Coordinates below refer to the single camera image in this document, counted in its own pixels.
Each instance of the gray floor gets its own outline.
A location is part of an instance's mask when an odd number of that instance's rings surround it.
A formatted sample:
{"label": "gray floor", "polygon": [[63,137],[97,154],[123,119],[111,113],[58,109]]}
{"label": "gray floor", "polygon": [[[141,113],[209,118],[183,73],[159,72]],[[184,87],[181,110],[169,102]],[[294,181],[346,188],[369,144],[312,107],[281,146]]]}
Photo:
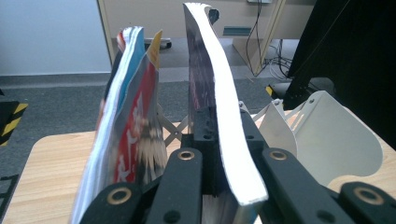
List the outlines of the gray floor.
{"label": "gray floor", "polygon": [[[272,100],[265,87],[279,81],[273,76],[279,73],[278,68],[267,66],[254,77],[233,48],[232,40],[221,39],[220,43],[231,66],[239,100],[251,113],[257,113]],[[292,58],[297,44],[296,40],[285,41],[282,55]],[[267,58],[274,56],[275,48],[269,48]],[[172,48],[161,50],[159,103],[171,121],[180,121],[187,115],[188,62],[185,38],[174,38]],[[109,74],[0,77],[0,89],[7,98],[29,104],[8,145],[0,147],[0,177],[21,174],[34,143],[42,137],[93,131],[108,77]],[[0,193],[8,186],[7,181],[0,181]]]}

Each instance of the white wall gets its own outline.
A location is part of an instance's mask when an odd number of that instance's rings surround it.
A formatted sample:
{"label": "white wall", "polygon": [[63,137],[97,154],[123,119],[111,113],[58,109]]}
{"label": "white wall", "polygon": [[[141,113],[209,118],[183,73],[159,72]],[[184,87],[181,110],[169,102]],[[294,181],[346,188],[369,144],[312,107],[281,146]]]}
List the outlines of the white wall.
{"label": "white wall", "polygon": [[110,69],[96,0],[0,1],[0,76]]}

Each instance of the white book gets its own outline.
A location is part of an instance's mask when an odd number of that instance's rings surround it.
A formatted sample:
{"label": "white book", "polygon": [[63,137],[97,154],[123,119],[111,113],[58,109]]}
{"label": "white book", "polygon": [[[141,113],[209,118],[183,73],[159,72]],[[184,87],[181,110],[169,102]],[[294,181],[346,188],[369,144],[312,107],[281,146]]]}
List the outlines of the white book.
{"label": "white book", "polygon": [[[211,6],[200,3],[183,6],[190,54],[190,111],[216,107],[222,165],[238,203],[234,218],[209,220],[203,214],[203,223],[227,223],[230,220],[233,223],[251,223],[257,217],[252,210],[268,199],[268,193],[248,150],[230,65],[209,22],[207,14]],[[205,205],[211,200],[204,198],[204,211],[210,210]]]}

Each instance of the brass insert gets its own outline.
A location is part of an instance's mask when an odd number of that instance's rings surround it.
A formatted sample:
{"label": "brass insert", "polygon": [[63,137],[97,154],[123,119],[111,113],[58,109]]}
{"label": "brass insert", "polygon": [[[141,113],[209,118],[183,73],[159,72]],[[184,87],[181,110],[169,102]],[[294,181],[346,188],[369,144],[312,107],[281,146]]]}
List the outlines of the brass insert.
{"label": "brass insert", "polygon": [[288,156],[281,151],[272,151],[270,152],[270,157],[277,161],[283,161],[288,158]]}
{"label": "brass insert", "polygon": [[[116,195],[119,192],[124,193],[123,197],[114,198],[114,195]],[[131,196],[132,196],[132,192],[130,189],[127,189],[125,187],[117,188],[111,190],[111,192],[107,195],[107,202],[113,205],[122,204],[128,201],[131,198]]]}
{"label": "brass insert", "polygon": [[195,157],[194,153],[191,151],[182,151],[177,154],[178,158],[183,161],[189,161]]}
{"label": "brass insert", "polygon": [[355,195],[362,201],[373,205],[381,205],[384,203],[384,199],[377,192],[372,189],[363,187],[357,187],[353,189]]}

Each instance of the table surface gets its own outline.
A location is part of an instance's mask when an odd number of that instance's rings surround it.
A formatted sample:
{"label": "table surface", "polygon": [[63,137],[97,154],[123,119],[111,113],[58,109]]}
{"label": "table surface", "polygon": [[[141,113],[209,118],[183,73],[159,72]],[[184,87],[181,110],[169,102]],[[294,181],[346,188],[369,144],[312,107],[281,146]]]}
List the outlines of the table surface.
{"label": "table surface", "polygon": [[[70,217],[95,132],[47,136],[33,147],[6,212],[4,223],[66,223]],[[378,137],[383,148],[381,168],[366,177],[340,176],[328,188],[339,192],[346,182],[362,181],[396,198],[396,152]],[[175,140],[168,155],[179,148]]]}

